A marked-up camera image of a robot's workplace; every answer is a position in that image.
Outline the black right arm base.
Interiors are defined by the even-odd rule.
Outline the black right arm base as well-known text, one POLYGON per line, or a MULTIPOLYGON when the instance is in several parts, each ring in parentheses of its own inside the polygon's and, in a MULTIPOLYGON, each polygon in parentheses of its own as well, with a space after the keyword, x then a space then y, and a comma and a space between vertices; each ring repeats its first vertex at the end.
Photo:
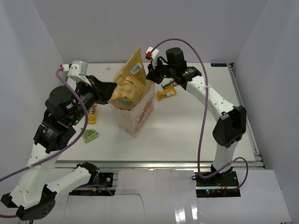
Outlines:
POLYGON ((239 181, 235 171, 230 172, 221 179, 217 176, 211 178, 201 178, 198 173, 192 176, 196 184, 197 198, 227 198, 240 197, 239 181))

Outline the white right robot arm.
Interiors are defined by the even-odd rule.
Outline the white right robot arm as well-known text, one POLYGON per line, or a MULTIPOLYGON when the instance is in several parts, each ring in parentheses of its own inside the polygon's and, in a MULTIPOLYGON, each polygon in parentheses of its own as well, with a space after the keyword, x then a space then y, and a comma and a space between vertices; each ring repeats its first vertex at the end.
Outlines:
POLYGON ((147 79, 156 84, 166 78, 173 79, 213 115, 216 121, 213 138, 217 146, 211 165, 211 181, 216 186, 222 186, 228 180, 227 172, 231 171, 235 148, 246 132, 246 109, 242 105, 233 105, 206 85, 201 72, 187 65, 180 48, 168 49, 166 56, 164 59, 159 50, 152 47, 147 49, 145 57, 150 61, 147 79))

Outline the beige paper gift bag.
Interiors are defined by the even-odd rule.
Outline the beige paper gift bag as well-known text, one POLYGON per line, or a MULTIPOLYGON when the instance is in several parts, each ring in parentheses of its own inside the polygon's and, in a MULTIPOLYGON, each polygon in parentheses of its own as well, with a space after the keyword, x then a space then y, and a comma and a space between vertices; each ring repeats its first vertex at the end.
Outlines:
POLYGON ((137 137, 155 109, 155 83, 146 81, 145 93, 138 105, 130 111, 110 108, 120 130, 137 137))

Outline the large tan chip bag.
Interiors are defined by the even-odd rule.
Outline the large tan chip bag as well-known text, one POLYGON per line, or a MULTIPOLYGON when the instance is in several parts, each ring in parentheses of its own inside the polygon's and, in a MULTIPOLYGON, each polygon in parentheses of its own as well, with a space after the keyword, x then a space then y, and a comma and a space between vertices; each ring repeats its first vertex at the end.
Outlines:
POLYGON ((146 73, 140 48, 116 73, 113 81, 117 83, 117 87, 110 99, 110 104, 118 110, 134 109, 140 103, 146 86, 146 73))

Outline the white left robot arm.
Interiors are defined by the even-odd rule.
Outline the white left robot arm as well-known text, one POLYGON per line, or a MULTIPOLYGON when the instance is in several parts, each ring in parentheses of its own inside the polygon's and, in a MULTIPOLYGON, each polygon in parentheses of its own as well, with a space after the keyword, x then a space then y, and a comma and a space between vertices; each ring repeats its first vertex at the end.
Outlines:
POLYGON ((102 82, 87 76, 89 84, 77 82, 76 88, 59 86, 46 100, 44 118, 34 136, 32 153, 25 172, 13 191, 4 194, 1 202, 16 208, 22 221, 46 217, 58 198, 82 185, 94 186, 99 180, 99 169, 89 162, 78 164, 63 178, 47 183, 47 178, 59 155, 76 133, 74 126, 87 116, 82 106, 89 110, 94 104, 108 104, 115 82, 102 82))

